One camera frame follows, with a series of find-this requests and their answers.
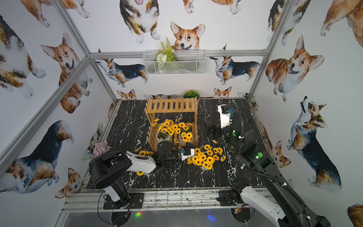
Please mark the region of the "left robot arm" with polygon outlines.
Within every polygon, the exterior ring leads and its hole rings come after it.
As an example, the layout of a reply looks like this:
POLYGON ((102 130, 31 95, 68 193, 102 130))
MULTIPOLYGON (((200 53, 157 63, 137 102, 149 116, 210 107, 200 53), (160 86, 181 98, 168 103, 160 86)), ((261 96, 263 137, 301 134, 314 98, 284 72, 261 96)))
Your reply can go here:
POLYGON ((111 148, 106 142, 94 144, 94 158, 89 163, 94 187, 104 190, 115 203, 128 203, 129 194, 121 177, 126 172, 155 175, 165 169, 165 165, 179 161, 185 151, 170 141, 157 145, 153 154, 140 154, 111 148))

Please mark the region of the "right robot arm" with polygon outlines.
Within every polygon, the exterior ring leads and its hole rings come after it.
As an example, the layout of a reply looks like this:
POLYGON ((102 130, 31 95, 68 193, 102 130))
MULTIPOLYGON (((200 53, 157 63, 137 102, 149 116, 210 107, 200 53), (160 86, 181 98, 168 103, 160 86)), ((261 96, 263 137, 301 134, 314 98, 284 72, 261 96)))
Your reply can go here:
POLYGON ((207 135, 226 142, 241 169, 257 176, 276 202, 258 194, 246 183, 233 186, 240 200, 264 215, 276 227, 331 226, 328 219, 313 212, 284 179, 269 153, 257 145, 254 129, 247 122, 234 120, 225 127, 206 120, 203 123, 207 135))

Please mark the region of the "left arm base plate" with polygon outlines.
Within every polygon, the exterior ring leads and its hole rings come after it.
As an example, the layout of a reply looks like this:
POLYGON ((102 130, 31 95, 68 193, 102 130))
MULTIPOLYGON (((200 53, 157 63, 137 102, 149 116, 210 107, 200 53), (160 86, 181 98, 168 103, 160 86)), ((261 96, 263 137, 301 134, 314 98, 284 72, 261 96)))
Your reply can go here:
POLYGON ((119 201, 113 201, 109 195, 105 198, 104 210, 117 209, 141 209, 144 201, 144 193, 131 193, 119 201))

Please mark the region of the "sunflower pot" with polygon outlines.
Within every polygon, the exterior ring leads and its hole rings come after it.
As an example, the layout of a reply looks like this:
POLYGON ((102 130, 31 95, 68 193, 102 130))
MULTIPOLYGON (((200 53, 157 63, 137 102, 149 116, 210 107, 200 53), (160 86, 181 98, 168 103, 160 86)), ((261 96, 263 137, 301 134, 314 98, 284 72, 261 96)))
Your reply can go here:
POLYGON ((194 155, 186 159, 187 165, 198 166, 203 170, 212 170, 218 161, 224 162, 225 160, 224 149, 216 140, 212 140, 211 143, 204 144, 200 148, 195 148, 194 155))
POLYGON ((172 126, 174 131, 174 143, 176 145, 185 146, 186 143, 192 142, 193 133, 192 133, 193 124, 192 123, 176 123, 172 126))
POLYGON ((170 119, 166 119, 163 122, 160 121, 160 119, 155 119, 152 123, 153 129, 156 129, 156 139, 157 144, 164 142, 164 141, 172 141, 172 137, 174 134, 174 131, 172 129, 172 126, 174 125, 174 121, 170 119))
MULTIPOLYGON (((145 157, 152 156, 154 154, 154 152, 152 152, 152 151, 141 150, 141 147, 134 150, 134 153, 137 154, 137 155, 140 155, 140 156, 145 156, 145 157)), ((144 172, 136 171, 136 174, 138 176, 142 176, 142 175, 144 175, 144 172)))

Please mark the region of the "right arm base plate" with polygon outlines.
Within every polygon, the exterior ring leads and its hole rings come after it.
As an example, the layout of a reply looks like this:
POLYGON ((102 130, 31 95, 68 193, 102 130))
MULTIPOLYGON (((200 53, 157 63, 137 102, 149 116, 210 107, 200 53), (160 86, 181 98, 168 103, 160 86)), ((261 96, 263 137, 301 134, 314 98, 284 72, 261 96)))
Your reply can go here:
POLYGON ((244 202, 240 194, 233 190, 219 191, 219 197, 216 199, 221 206, 237 206, 243 205, 244 202))

